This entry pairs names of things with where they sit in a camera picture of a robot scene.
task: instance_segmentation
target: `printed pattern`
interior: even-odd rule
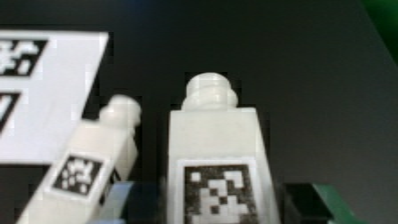
[[[14,110],[18,98],[20,93],[0,93],[0,134]]]
[[[46,40],[0,39],[0,77],[30,76]]]
[[[92,159],[69,156],[53,183],[53,188],[78,195],[89,195],[101,165],[101,162]]]
[[[185,223],[258,224],[247,165],[185,167]]]

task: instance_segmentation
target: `fiducial marker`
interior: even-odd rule
[[[167,224],[279,224],[254,108],[229,81],[203,73],[171,112]]]
[[[96,216],[110,185],[128,178],[137,158],[133,142],[140,106],[114,96],[100,120],[84,120],[53,163],[18,224],[85,224]]]

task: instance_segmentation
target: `black and white marker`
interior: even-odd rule
[[[0,164],[64,153],[107,42],[107,32],[0,30]]]
[[[171,112],[167,224],[279,224],[254,108],[229,81],[203,73]]]
[[[119,95],[101,110],[100,121],[80,122],[18,224],[85,224],[98,215],[110,185],[126,180],[133,167],[139,123],[140,106]]]

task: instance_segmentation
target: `black surface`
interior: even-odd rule
[[[135,182],[126,205],[123,209],[121,218],[126,220],[128,224],[137,223],[155,223],[158,219],[158,196],[160,188],[153,183]]]
[[[286,184],[283,199],[284,224],[327,224],[336,220],[313,184]]]
[[[135,178],[158,180],[164,172],[167,114],[185,97],[185,74],[228,72],[242,104],[270,117],[276,181],[331,183],[357,217],[396,223],[398,70],[357,0],[9,0],[0,28],[110,31],[84,116],[96,117],[112,94],[140,97]],[[0,173],[9,224],[14,201],[43,172]]]

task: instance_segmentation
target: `white paper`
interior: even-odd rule
[[[59,158],[107,40],[100,32],[0,31],[0,163]]]

